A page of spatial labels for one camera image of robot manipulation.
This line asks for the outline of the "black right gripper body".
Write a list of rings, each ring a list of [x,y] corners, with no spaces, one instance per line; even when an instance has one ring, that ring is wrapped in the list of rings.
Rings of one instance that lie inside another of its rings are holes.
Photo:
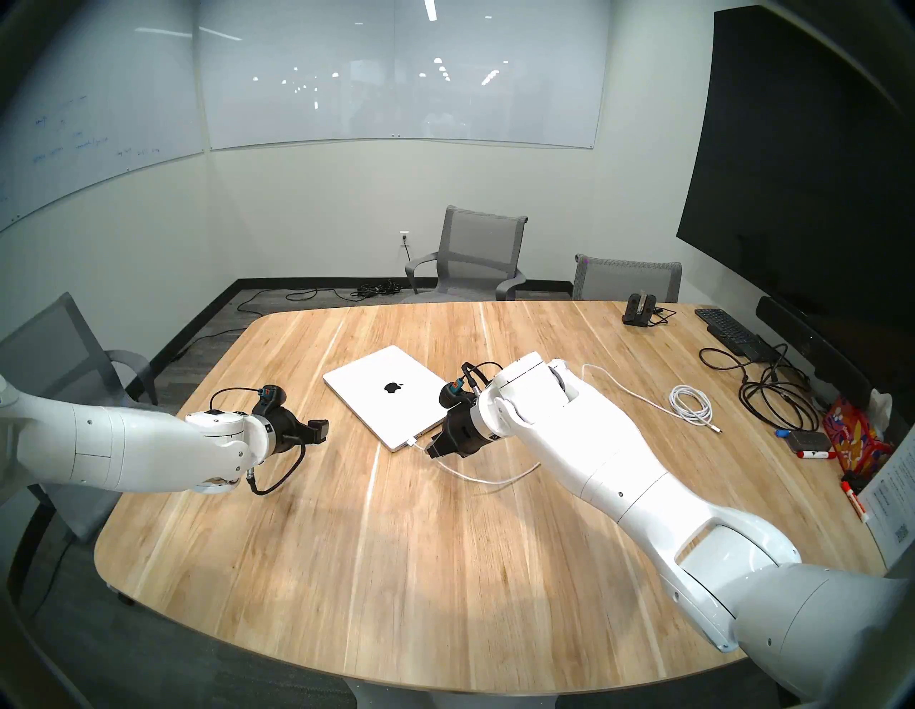
[[[454,406],[439,433],[439,456],[473,456],[493,442],[492,434],[484,436],[472,419],[473,406]]]

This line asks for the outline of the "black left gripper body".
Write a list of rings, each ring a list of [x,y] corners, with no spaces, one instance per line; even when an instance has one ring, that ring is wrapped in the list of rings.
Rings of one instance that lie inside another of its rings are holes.
[[[299,449],[299,454],[304,456],[304,444],[301,433],[306,428],[290,411],[271,411],[269,423],[273,428],[273,449],[271,456],[277,456],[294,448]]]

